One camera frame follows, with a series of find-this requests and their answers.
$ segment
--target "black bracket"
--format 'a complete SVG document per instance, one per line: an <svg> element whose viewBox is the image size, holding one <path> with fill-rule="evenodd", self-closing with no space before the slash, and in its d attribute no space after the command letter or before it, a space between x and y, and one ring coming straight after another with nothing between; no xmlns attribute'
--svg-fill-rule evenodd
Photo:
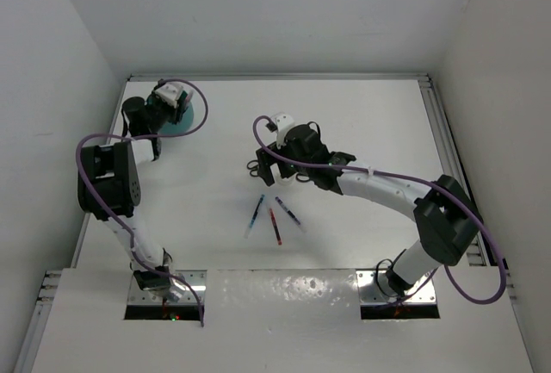
<svg viewBox="0 0 551 373"><path fill-rule="evenodd" d="M155 270L160 272L170 273L166 267L159 266ZM168 289L170 287L170 278L168 275L162 277L159 274L155 274L149 271L138 271L133 272L136 283L138 287L144 291L159 291L162 289Z"/></svg>
<svg viewBox="0 0 551 373"><path fill-rule="evenodd" d="M306 124L295 126L288 131L285 136L285 146L278 149L274 142L268 148L285 158L307 164L347 165L350 161L356 160L354 155L348 153L329 152L327 146L321 142L319 133ZM257 150L257 160L258 176L268 186L274 184L274 176L270 167L277 164L280 175L284 178L300 173L308 176L322 190L330 190L342 195L337 183L337 177L343 174L342 171L290 165L273 158L262 148Z"/></svg>
<svg viewBox="0 0 551 373"><path fill-rule="evenodd" d="M441 175L436 184L459 198L482 221L479 211L454 178ZM417 207L413 214L423 249L439 263L459 263L479 231L476 224L436 190L430 190L423 199L417 199L415 203Z"/></svg>
<svg viewBox="0 0 551 373"><path fill-rule="evenodd" d="M138 172L132 144L129 140L112 146L87 146L81 152L86 176L100 197L117 215L130 217L141 200ZM108 219L107 213L78 176L78 203L84 212L91 212L100 221Z"/></svg>

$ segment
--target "pen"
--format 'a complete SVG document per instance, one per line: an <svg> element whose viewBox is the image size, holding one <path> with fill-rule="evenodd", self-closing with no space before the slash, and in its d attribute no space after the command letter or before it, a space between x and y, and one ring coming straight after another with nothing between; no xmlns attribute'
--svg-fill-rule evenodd
<svg viewBox="0 0 551 373"><path fill-rule="evenodd" d="M277 223L276 223L276 216L274 215L274 210L267 202L266 202L266 210L268 210L269 217L272 220L272 227L274 227L275 237L277 238L277 245L280 246L282 244L282 237L280 237L279 235L279 229L277 228Z"/></svg>
<svg viewBox="0 0 551 373"><path fill-rule="evenodd" d="M264 194L260 195L260 199L258 200L257 207L255 208L255 212L252 214L251 222L249 222L249 226L245 230L245 238L249 238L249 234L251 233L252 226L255 225L255 221L257 220L258 216L258 210L260 209L260 205L262 205L262 201L264 200Z"/></svg>
<svg viewBox="0 0 551 373"><path fill-rule="evenodd" d="M287 208L287 205L285 205L283 203L282 199L279 196L276 196L275 200L277 201L277 203L279 203L279 206L282 207L282 209L287 213L287 215L289 215L289 218L291 218L291 220L293 220L293 222L296 224L296 226L298 228L300 228L300 230L303 233L305 233L306 229L303 227L302 223L299 221L299 219L296 217L296 215L293 214L289 208Z"/></svg>

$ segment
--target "metal mounting plate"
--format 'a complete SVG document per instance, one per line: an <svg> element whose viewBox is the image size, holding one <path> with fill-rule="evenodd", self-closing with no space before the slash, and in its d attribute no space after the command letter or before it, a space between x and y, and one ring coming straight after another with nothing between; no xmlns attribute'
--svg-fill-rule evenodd
<svg viewBox="0 0 551 373"><path fill-rule="evenodd" d="M419 281L415 283L412 289L407 291L408 294L417 291L419 286L426 280L429 274L425 274ZM358 292L360 293L360 305L376 307L381 304L389 303L388 297L384 296L375 284L374 270L357 270L356 277L358 282ZM404 306L436 306L436 293L434 284L430 280L419 292L409 300L406 300Z"/></svg>
<svg viewBox="0 0 551 373"><path fill-rule="evenodd" d="M201 302L205 302L205 289L207 285L207 272L205 270L192 270L192 271L185 271L185 270L177 270L175 273L180 276L184 277L185 280L189 283L189 285L195 290L197 295L201 298ZM128 306L161 306L162 300L160 300L155 295L147 292L142 291L139 289L138 284L136 283L136 280L134 277L132 277L132 280L130 282L130 289L128 290L128 298L127 298L127 305ZM172 306L196 306L197 303L195 301L195 298L192 296L192 294L187 290L179 302L166 302L166 307L172 307Z"/></svg>

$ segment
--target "blue pen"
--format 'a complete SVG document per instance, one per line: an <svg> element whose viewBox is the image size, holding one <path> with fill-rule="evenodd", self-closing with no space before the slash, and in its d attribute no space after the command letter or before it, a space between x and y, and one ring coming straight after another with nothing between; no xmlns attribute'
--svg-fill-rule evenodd
<svg viewBox="0 0 551 373"><path fill-rule="evenodd" d="M275 200L277 201L277 203L279 203L279 206L282 207L282 209L285 211L285 213L287 215L289 215L289 218L291 218L291 220L293 220L293 222L296 224L296 226L298 228L300 228L300 230L305 233L306 232L306 229L304 228L304 226L302 225L302 223L299 221L299 219L296 217L295 214L293 214L291 212L291 210L289 208L287 208L287 206L283 203L282 199L279 197L279 196L276 196L275 197Z"/></svg>
<svg viewBox="0 0 551 373"><path fill-rule="evenodd" d="M260 209L260 205L262 205L262 201L264 200L264 194L260 195L260 199L258 200L257 207L255 208L255 212L252 214L251 222L249 222L249 226L247 227L245 231L245 238L249 238L249 234L251 233L252 226L255 225L255 221L257 220L258 216L258 210Z"/></svg>

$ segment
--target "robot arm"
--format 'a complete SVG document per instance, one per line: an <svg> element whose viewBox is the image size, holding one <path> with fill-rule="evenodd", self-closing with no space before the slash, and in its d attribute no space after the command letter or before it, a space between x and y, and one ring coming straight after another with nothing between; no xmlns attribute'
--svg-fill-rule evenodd
<svg viewBox="0 0 551 373"><path fill-rule="evenodd" d="M307 175L322 190L339 195L358 196L377 202L413 220L418 227L419 240L404 250L380 278L380 288L385 295L404 296L424 274L440 265L456 265L476 236L477 227L444 196L434 190L405 183L398 179L374 175L371 168L344 152L329 152L321 142L319 131L307 124L295 125L290 115L271 117L267 125L277 132L274 143L268 148L286 159L306 164L359 166L366 171L339 170L331 167L310 168L291 165L271 156L265 150L257 150L258 176L268 185L274 183L272 166L276 165L282 178L300 173ZM436 183L458 197L479 216L461 186L445 175Z"/></svg>
<svg viewBox="0 0 551 373"><path fill-rule="evenodd" d="M159 82L147 100L132 97L122 105L125 130L132 136L155 135L166 123L178 123L189 106L191 94L177 83ZM157 160L161 153L159 137L124 140L113 145L87 146L81 151L86 176L115 214L133 229L133 247L128 231L111 218L78 177L78 201L84 212L92 213L109 227L122 244L139 287L162 298L175 300L183 286L174 277L161 277L148 270L170 273L172 258L147 231L139 212L141 189L136 166Z"/></svg>

